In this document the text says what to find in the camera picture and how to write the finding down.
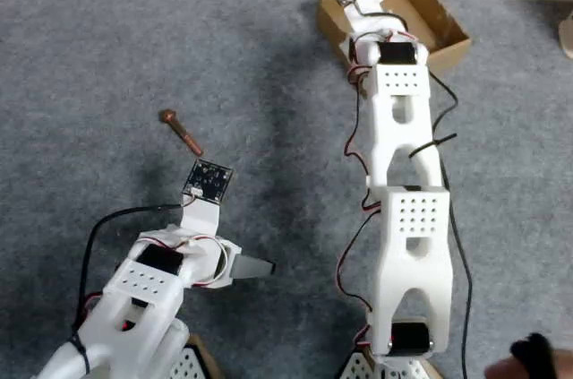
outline white plastic part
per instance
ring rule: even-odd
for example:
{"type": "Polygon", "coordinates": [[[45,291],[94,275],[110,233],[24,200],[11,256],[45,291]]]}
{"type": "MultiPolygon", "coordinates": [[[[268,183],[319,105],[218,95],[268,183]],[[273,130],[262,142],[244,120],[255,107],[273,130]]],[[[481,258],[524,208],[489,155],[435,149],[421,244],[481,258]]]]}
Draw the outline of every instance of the white plastic part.
{"type": "Polygon", "coordinates": [[[400,19],[388,16],[362,16],[362,13],[380,13],[381,3],[384,0],[355,0],[344,8],[346,18],[353,31],[377,31],[383,28],[404,31],[400,19]]]}
{"type": "MultiPolygon", "coordinates": [[[[235,258],[241,253],[241,247],[216,236],[216,204],[192,201],[188,195],[184,195],[183,204],[181,227],[170,225],[140,234],[78,330],[87,350],[90,374],[86,375],[78,349],[66,342],[37,379],[165,379],[189,338],[187,326],[175,318],[184,287],[203,282],[209,283],[202,285],[206,288],[230,285],[235,258]],[[178,246],[177,252],[184,258],[177,275],[135,261],[150,243],[178,246]],[[222,257],[227,258],[227,266],[220,271],[222,257]],[[145,307],[135,305],[134,299],[145,307]],[[124,331],[125,321],[135,323],[134,327],[124,331]]],[[[189,377],[198,378],[197,372],[189,377]]]]}
{"type": "Polygon", "coordinates": [[[372,367],[368,364],[362,352],[353,352],[344,370],[340,374],[340,379],[374,379],[372,367]]]}
{"type": "Polygon", "coordinates": [[[201,234],[215,236],[218,228],[219,206],[199,198],[193,200],[191,196],[183,195],[183,217],[181,228],[190,229],[201,234]]]}
{"type": "Polygon", "coordinates": [[[140,243],[135,243],[130,250],[128,257],[135,260],[145,250],[150,243],[150,238],[160,240],[169,246],[177,246],[187,241],[177,249],[177,252],[184,254],[184,259],[179,267],[179,278],[183,281],[186,288],[192,287],[196,283],[212,280],[218,273],[218,263],[221,258],[221,244],[227,252],[227,267],[225,272],[220,274],[217,281],[207,285],[207,288],[223,288],[233,283],[231,278],[231,269],[235,258],[242,252],[242,248],[233,242],[219,236],[209,236],[194,240],[194,237],[201,237],[202,233],[197,231],[180,228],[176,225],[169,225],[167,228],[145,231],[140,233],[140,243]]]}
{"type": "Polygon", "coordinates": [[[377,364],[374,369],[362,352],[354,352],[338,377],[339,379],[431,379],[422,363],[415,359],[392,359],[385,364],[377,364]]]}
{"type": "Polygon", "coordinates": [[[428,50],[384,13],[383,0],[355,0],[344,12],[352,32],[341,44],[348,56],[355,43],[353,64],[371,66],[362,86],[370,110],[372,150],[366,184],[381,201],[381,250],[374,280],[372,358],[377,367],[388,359],[392,322],[408,290],[417,290],[426,301],[422,320],[430,332],[431,348],[425,356],[448,345],[453,271],[448,246],[449,193],[442,186],[440,155],[435,145],[415,153],[411,160],[420,177],[420,190],[388,186],[388,171],[397,151],[411,154],[433,140],[430,114],[428,50]],[[415,47],[415,65],[381,65],[380,42],[409,41],[415,47]],[[410,249],[408,239],[417,247],[410,249]]]}
{"type": "MultiPolygon", "coordinates": [[[[91,368],[109,366],[109,379],[159,379],[165,370],[152,363],[175,362],[189,338],[175,319],[183,302],[183,283],[175,275],[126,259],[103,290],[103,296],[78,330],[91,368]],[[132,298],[148,303],[135,306],[132,298]],[[134,327],[123,331],[125,321],[134,327]]],[[[65,343],[38,379],[77,379],[85,375],[78,350],[65,343]]]]}
{"type": "Polygon", "coordinates": [[[573,59],[573,12],[560,24],[559,37],[565,54],[573,59]]]}
{"type": "Polygon", "coordinates": [[[448,346],[453,269],[448,246],[449,192],[442,187],[384,190],[381,197],[381,250],[374,280],[372,357],[389,353],[392,322],[410,289],[423,295],[433,351],[448,346]],[[410,242],[415,247],[409,248],[410,242]]]}
{"type": "MultiPolygon", "coordinates": [[[[432,141],[430,80],[420,65],[376,65],[364,82],[372,129],[369,187],[375,196],[388,184],[397,150],[407,153],[432,141]],[[403,115],[398,122],[394,115],[403,115]]],[[[430,146],[412,158],[420,185],[441,186],[440,155],[430,146]]]]}
{"type": "Polygon", "coordinates": [[[164,379],[206,379],[201,362],[193,348],[183,348],[178,359],[175,361],[164,379]]]}

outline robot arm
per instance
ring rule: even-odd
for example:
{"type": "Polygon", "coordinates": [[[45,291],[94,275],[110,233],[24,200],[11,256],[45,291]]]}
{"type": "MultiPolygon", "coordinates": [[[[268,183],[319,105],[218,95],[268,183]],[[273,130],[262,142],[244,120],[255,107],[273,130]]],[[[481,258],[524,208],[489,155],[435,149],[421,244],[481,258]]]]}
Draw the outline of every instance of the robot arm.
{"type": "Polygon", "coordinates": [[[216,235],[229,168],[198,160],[184,188],[180,226],[140,233],[102,297],[38,379],[164,379],[189,338],[175,316],[184,289],[225,287],[271,274],[273,264],[241,255],[216,235]]]}
{"type": "Polygon", "coordinates": [[[381,249],[374,279],[372,358],[422,357],[446,349],[453,271],[448,246],[449,192],[432,144],[428,50],[383,0],[338,0],[352,31],[341,44],[368,101],[372,150],[367,187],[381,202],[381,249]],[[417,186],[388,184],[396,151],[411,154],[417,186]],[[424,318],[395,319],[409,290],[426,302],[424,318]]]}

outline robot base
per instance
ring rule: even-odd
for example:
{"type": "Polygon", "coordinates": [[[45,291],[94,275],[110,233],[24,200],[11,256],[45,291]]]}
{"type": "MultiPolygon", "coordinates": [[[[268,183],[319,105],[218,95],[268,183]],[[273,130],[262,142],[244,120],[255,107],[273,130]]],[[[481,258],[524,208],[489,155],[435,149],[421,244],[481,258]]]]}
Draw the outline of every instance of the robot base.
{"type": "Polygon", "coordinates": [[[372,359],[361,351],[348,358],[338,379],[442,379],[425,360],[412,358],[389,359],[385,364],[374,365],[372,359]]]}

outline brown cardboard box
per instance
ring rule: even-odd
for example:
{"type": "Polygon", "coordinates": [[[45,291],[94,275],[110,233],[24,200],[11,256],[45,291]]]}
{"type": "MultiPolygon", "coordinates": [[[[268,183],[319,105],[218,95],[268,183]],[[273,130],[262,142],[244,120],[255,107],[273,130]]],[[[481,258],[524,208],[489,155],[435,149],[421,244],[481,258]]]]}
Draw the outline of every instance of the brown cardboard box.
{"type": "MultiPolygon", "coordinates": [[[[384,0],[385,10],[404,17],[410,32],[430,51],[428,65],[441,72],[456,65],[472,40],[438,0],[384,0]]],[[[350,24],[337,0],[320,0],[317,13],[319,29],[326,35],[336,54],[348,65],[339,45],[350,31],[350,24]]]]}
{"type": "Polygon", "coordinates": [[[207,367],[211,379],[225,379],[223,373],[221,373],[221,370],[218,368],[217,361],[215,361],[215,358],[209,353],[199,335],[192,334],[189,336],[187,343],[197,347],[199,353],[201,354],[201,358],[203,358],[203,363],[205,363],[205,367],[207,367]]]}

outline bolt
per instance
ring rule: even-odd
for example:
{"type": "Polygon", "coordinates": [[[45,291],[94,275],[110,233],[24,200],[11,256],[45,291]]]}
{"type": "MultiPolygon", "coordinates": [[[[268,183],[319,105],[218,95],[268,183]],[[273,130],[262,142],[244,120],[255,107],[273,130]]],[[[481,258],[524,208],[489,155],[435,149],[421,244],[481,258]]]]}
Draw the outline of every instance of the bolt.
{"type": "Polygon", "coordinates": [[[165,110],[161,110],[159,112],[159,119],[161,122],[168,124],[173,131],[177,133],[181,140],[185,142],[189,149],[200,157],[203,154],[203,150],[197,144],[197,142],[191,137],[189,133],[185,130],[185,128],[181,125],[181,123],[177,120],[177,113],[170,108],[166,108],[165,110]]]}

